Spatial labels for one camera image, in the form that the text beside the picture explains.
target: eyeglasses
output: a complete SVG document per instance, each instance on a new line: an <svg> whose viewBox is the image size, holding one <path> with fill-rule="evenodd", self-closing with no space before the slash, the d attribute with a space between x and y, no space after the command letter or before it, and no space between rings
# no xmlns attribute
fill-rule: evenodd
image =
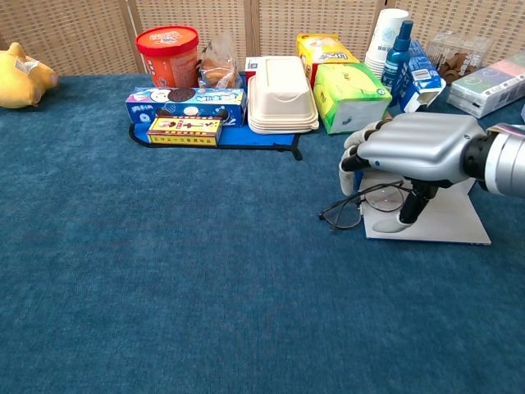
<svg viewBox="0 0 525 394"><path fill-rule="evenodd" d="M380 183L328 205L318 217L330 223L331 231L347 230L361 222L363 202L381 212L395 212L404 204L403 191L410 192L410 189L403 187L403 181Z"/></svg>

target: clear plastic box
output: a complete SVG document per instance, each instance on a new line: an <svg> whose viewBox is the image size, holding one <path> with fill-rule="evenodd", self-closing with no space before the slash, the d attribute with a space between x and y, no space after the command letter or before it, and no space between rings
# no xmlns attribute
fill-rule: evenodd
<svg viewBox="0 0 525 394"><path fill-rule="evenodd" d="M492 40L487 37L467 37L443 31L428 43L427 56L447 85L450 85L481 68L491 45Z"/></svg>

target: stack of plastic containers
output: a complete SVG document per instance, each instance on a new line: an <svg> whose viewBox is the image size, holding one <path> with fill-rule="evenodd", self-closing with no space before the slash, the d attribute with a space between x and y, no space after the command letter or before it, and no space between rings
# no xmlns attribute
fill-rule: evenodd
<svg viewBox="0 0 525 394"><path fill-rule="evenodd" d="M248 83L248 124L259 134L306 133L319 127L303 63L296 56L268 56Z"/></svg>

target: yellow cookie box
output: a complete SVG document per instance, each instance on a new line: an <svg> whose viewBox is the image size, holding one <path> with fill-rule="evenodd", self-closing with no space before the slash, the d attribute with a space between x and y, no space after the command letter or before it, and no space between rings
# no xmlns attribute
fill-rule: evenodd
<svg viewBox="0 0 525 394"><path fill-rule="evenodd" d="M297 35L297 54L313 87L317 67L326 63L359 63L359 60L339 41L338 34Z"/></svg>
<svg viewBox="0 0 525 394"><path fill-rule="evenodd" d="M160 116L148 130L154 144L217 146L220 138L220 117Z"/></svg>

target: tissue box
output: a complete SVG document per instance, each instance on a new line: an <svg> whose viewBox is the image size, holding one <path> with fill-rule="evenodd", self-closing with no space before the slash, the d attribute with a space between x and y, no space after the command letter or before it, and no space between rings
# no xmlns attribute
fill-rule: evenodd
<svg viewBox="0 0 525 394"><path fill-rule="evenodd" d="M246 111L243 89L135 88L126 100L133 123L152 123L157 116L220 117L223 126L242 126Z"/></svg>
<svg viewBox="0 0 525 394"><path fill-rule="evenodd" d="M446 82L418 41L410 43L409 55L409 62L404 65L401 74L399 107L403 112L416 112L421 106L432 104L446 87Z"/></svg>
<svg viewBox="0 0 525 394"><path fill-rule="evenodd" d="M447 103L480 118L525 96L525 52L452 83Z"/></svg>
<svg viewBox="0 0 525 394"><path fill-rule="evenodd" d="M359 63L359 60L339 41L337 34L298 34L297 56L303 61L304 72L315 83L317 69L321 64Z"/></svg>
<svg viewBox="0 0 525 394"><path fill-rule="evenodd" d="M328 134L346 133L381 120L392 96L362 63L321 64L313 95Z"/></svg>
<svg viewBox="0 0 525 394"><path fill-rule="evenodd" d="M154 144L217 146L221 138L220 117L157 117L148 130Z"/></svg>

